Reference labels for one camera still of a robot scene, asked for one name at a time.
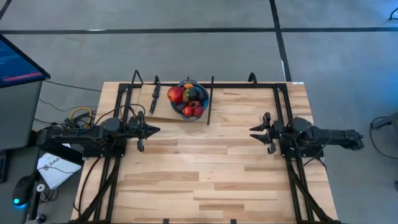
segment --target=monitor screen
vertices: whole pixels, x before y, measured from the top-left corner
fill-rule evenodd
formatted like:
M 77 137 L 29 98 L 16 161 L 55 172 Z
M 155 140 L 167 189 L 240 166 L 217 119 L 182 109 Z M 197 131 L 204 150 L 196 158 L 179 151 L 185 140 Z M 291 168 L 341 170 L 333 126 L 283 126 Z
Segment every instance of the monitor screen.
M 0 88 L 36 82 L 50 75 L 0 35 Z

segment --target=concrete floor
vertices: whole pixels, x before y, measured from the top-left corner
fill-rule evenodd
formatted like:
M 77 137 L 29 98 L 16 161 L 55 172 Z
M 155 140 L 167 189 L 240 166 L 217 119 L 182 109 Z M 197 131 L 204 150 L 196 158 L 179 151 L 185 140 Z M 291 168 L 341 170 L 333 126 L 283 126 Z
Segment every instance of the concrete floor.
M 276 0 L 282 28 L 397 27 L 387 22 L 396 1 Z M 247 0 L 13 0 L 0 21 L 9 29 L 138 29 L 176 27 L 273 27 L 268 1 Z M 144 80 L 283 81 L 275 34 L 7 35 L 44 67 L 55 82 L 101 89 Z M 305 82 L 315 124 L 355 129 L 365 148 L 326 147 L 328 177 L 339 219 L 345 223 L 396 223 L 398 162 L 378 154 L 369 123 L 398 111 L 398 32 L 283 33 L 294 82 Z M 60 108 L 96 105 L 100 94 L 44 83 L 40 97 Z M 36 117 L 62 121 L 68 113 L 39 103 Z M 35 129 L 43 128 L 39 124 Z M 374 133 L 379 149 L 398 156 L 390 127 Z M 59 198 L 40 206 L 51 222 L 66 222 L 78 186 L 73 177 Z

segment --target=knife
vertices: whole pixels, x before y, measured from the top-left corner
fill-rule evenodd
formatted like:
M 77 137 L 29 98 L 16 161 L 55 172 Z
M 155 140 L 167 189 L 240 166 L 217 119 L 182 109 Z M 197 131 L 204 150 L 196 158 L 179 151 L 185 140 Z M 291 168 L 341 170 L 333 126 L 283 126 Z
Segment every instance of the knife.
M 149 114 L 152 115 L 152 113 L 154 113 L 155 110 L 155 106 L 156 106 L 156 101 L 159 97 L 159 92 L 160 92 L 160 83 L 158 83 L 155 87 L 154 93 L 152 94 L 152 97 L 154 98 L 152 100 L 152 104 L 150 105 L 150 110 L 149 110 Z

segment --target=bowl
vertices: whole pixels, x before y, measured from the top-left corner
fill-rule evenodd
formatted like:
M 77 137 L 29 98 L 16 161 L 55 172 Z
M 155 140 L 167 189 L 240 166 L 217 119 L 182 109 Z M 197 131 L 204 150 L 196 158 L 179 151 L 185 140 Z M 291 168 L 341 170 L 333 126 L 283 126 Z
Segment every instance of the bowl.
M 205 101 L 202 101 L 203 113 L 205 113 L 205 111 L 206 111 L 206 109 L 207 109 L 207 107 L 208 107 L 208 105 L 209 105 L 209 93 L 207 92 L 207 90 L 206 90 L 205 87 L 203 87 L 202 85 L 200 85 L 200 84 L 199 84 L 198 82 L 196 82 L 195 80 L 183 80 L 183 81 L 181 81 L 177 86 L 180 87 L 180 88 L 183 88 L 184 84 L 187 84 L 187 83 L 191 83 L 191 84 L 193 85 L 193 87 L 194 87 L 196 90 L 197 90 L 197 89 L 202 89 L 203 92 L 205 93 L 205 95 L 207 96 L 207 97 L 206 97 L 207 99 L 206 99 Z M 174 110 L 177 114 L 179 114 L 179 115 L 182 117 L 182 119 L 184 119 L 185 121 L 197 121 L 197 120 L 199 120 L 199 119 L 202 117 L 202 115 L 203 115 L 203 113 L 202 113 L 202 115 L 200 115 L 200 116 L 185 116 L 184 114 L 178 112 L 178 111 L 175 109 L 177 103 L 171 103 L 171 105 L 172 105 L 173 110 Z

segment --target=wooden cutting board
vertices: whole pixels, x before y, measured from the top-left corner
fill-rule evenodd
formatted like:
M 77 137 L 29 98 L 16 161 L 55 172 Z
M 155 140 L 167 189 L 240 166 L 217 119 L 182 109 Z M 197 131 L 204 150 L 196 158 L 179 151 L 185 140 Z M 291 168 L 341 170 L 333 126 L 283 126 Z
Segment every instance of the wooden cutting board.
M 145 117 L 148 118 L 162 118 L 162 119 L 172 119 L 184 121 L 184 119 L 173 110 L 169 98 L 167 97 L 167 92 L 171 87 L 161 86 L 159 98 L 157 99 L 156 107 L 153 114 L 149 114 L 150 105 L 152 104 L 152 94 L 155 90 L 155 85 L 142 85 L 141 94 L 138 99 L 138 103 L 144 106 L 146 110 Z M 208 117 L 208 107 L 203 112 L 202 117 L 195 122 L 207 122 Z

